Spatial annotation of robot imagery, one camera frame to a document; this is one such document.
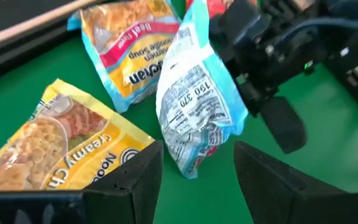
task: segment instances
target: creamy chicken ramen package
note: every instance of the creamy chicken ramen package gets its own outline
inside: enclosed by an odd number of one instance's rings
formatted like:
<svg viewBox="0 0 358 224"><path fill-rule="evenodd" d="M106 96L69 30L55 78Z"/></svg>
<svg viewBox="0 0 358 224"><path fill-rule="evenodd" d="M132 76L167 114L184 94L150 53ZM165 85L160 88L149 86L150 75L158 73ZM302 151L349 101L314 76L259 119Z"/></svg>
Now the creamy chicken ramen package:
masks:
<svg viewBox="0 0 358 224"><path fill-rule="evenodd" d="M154 140L61 80L0 150L0 190L82 189Z"/></svg>
<svg viewBox="0 0 358 224"><path fill-rule="evenodd" d="M155 92L179 23L165 0L135 0L80 10L68 29L82 29L85 49L122 113Z"/></svg>

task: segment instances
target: green surface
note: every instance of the green surface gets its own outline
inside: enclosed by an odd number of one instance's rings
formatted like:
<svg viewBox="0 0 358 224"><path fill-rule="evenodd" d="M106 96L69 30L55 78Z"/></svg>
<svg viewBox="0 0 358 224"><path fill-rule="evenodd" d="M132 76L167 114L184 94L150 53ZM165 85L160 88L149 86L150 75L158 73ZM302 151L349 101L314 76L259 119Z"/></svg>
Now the green surface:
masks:
<svg viewBox="0 0 358 224"><path fill-rule="evenodd" d="M0 78L0 147L33 112L45 87L56 78L91 93L112 108L79 38L70 40ZM358 105L323 68L282 86L281 95L304 119L309 141L302 150L284 155L260 118L249 117L241 136L230 138L186 180L165 151L163 183L155 223L252 223L237 184L234 140L259 147L313 177L358 192ZM162 139L155 97L123 114L155 139Z"/></svg>

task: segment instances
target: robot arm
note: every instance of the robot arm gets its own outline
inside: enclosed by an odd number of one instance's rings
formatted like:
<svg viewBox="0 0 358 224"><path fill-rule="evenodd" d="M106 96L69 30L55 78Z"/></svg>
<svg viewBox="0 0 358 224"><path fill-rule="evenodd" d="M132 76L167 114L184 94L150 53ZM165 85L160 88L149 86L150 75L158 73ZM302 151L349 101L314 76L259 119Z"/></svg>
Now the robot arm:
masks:
<svg viewBox="0 0 358 224"><path fill-rule="evenodd" d="M306 143L302 120L284 98L282 83L342 57L358 35L358 0L264 0L256 8L235 0L211 19L210 38L250 114L262 115L284 152Z"/></svg>

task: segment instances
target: instant noodle packet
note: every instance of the instant noodle packet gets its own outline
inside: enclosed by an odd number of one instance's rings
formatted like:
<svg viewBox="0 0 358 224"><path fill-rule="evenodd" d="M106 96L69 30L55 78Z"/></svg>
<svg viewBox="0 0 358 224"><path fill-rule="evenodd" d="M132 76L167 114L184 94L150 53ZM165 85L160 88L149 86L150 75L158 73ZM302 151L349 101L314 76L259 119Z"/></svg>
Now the instant noodle packet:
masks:
<svg viewBox="0 0 358 224"><path fill-rule="evenodd" d="M194 0L186 0L186 10L189 10ZM209 18L214 17L216 14L223 14L224 11L231 5L234 0L206 0ZM253 5L257 6L257 0L248 0Z"/></svg>
<svg viewBox="0 0 358 224"><path fill-rule="evenodd" d="M180 20L165 0L93 6L68 20L82 28L85 49L118 113L155 92L162 60Z"/></svg>
<svg viewBox="0 0 358 224"><path fill-rule="evenodd" d="M0 150L0 190L82 189L154 140L91 95L56 80Z"/></svg>
<svg viewBox="0 0 358 224"><path fill-rule="evenodd" d="M208 2L195 0L165 56L156 112L169 153L188 179L248 115L236 85L209 42Z"/></svg>

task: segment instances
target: green light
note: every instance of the green light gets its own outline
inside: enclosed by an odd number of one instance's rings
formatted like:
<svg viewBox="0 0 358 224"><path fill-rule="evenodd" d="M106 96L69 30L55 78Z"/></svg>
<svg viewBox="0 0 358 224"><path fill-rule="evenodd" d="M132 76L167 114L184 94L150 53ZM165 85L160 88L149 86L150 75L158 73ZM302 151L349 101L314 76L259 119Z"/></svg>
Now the green light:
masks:
<svg viewBox="0 0 358 224"><path fill-rule="evenodd" d="M311 60L310 62L305 64L305 69L308 69L312 65L313 65L313 61Z"/></svg>

